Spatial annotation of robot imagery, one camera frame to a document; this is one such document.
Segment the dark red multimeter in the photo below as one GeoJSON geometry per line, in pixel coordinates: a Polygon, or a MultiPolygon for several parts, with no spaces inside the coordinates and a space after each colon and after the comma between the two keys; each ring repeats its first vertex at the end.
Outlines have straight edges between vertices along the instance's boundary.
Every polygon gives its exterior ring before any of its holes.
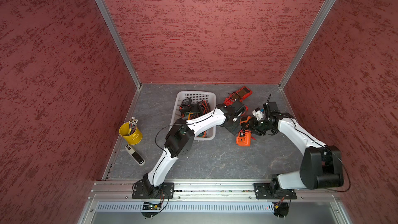
{"type": "Polygon", "coordinates": [[[245,99],[247,99],[251,95],[252,95],[252,91],[248,87],[243,86],[239,90],[231,93],[229,96],[229,99],[231,99],[232,101],[243,102],[245,99]]]}

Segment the orange long multimeter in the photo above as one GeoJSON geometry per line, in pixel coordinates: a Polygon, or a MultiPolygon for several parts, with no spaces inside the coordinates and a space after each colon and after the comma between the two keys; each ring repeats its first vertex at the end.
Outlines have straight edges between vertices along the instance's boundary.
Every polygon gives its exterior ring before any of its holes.
{"type": "Polygon", "coordinates": [[[249,121],[251,120],[250,116],[245,116],[240,119],[241,130],[238,133],[236,138],[236,144],[240,147],[249,147],[251,144],[251,131],[249,130],[249,121]]]}

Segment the white plastic perforated basket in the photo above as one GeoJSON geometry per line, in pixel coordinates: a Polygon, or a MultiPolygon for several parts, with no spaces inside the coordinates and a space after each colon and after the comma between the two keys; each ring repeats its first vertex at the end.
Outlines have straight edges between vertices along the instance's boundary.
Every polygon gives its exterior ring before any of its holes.
{"type": "Polygon", "coordinates": [[[201,112],[199,111],[198,102],[205,101],[209,110],[214,110],[216,107],[216,95],[212,92],[205,91],[180,91],[176,96],[174,109],[172,113],[171,124],[174,124],[176,120],[182,118],[184,120],[193,119],[199,117],[201,112]],[[191,111],[182,114],[180,112],[180,106],[186,99],[191,99],[191,111]]]}

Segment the red clamp meter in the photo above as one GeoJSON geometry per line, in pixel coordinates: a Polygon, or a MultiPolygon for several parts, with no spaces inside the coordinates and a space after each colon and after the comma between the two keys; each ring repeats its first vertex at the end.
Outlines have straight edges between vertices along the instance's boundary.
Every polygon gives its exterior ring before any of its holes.
{"type": "Polygon", "coordinates": [[[226,106],[230,106],[230,105],[234,104],[235,102],[236,102],[236,99],[232,99],[230,97],[226,97],[224,100],[224,104],[226,106]]]}

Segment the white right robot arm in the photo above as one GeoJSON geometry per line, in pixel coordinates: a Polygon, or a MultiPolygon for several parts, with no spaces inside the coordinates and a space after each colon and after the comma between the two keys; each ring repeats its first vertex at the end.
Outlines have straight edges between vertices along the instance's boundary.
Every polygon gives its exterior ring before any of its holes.
{"type": "Polygon", "coordinates": [[[276,176],[282,190],[338,188],[344,185],[341,152],[318,140],[288,113],[274,114],[264,119],[251,118],[245,125],[255,135],[267,131],[286,136],[303,155],[300,169],[276,176]]]}

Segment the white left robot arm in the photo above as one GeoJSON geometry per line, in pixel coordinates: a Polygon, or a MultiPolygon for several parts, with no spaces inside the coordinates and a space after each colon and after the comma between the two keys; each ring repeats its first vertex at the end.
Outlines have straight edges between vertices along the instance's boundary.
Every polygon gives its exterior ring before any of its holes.
{"type": "Polygon", "coordinates": [[[174,165],[181,157],[191,149],[195,137],[216,126],[225,127],[236,135],[240,130],[240,119],[248,110],[240,101],[231,105],[219,104],[214,110],[193,120],[178,119],[171,125],[171,129],[165,137],[162,154],[153,169],[143,176],[146,191],[151,194],[159,188],[174,165]]]}

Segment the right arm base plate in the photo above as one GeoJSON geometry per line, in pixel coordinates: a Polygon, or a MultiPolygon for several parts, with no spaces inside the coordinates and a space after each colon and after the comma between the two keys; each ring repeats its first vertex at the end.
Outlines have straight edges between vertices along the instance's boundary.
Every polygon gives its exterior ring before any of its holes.
{"type": "Polygon", "coordinates": [[[276,182],[254,183],[254,192],[257,200],[296,200],[293,189],[282,189],[276,182]]]}

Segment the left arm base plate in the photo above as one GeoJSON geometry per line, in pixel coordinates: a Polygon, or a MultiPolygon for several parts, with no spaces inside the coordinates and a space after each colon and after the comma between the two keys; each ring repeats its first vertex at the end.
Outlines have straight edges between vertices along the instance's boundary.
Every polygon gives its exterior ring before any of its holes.
{"type": "Polygon", "coordinates": [[[133,184],[132,199],[172,199],[174,189],[174,183],[163,183],[157,187],[147,188],[143,181],[138,181],[133,184]]]}

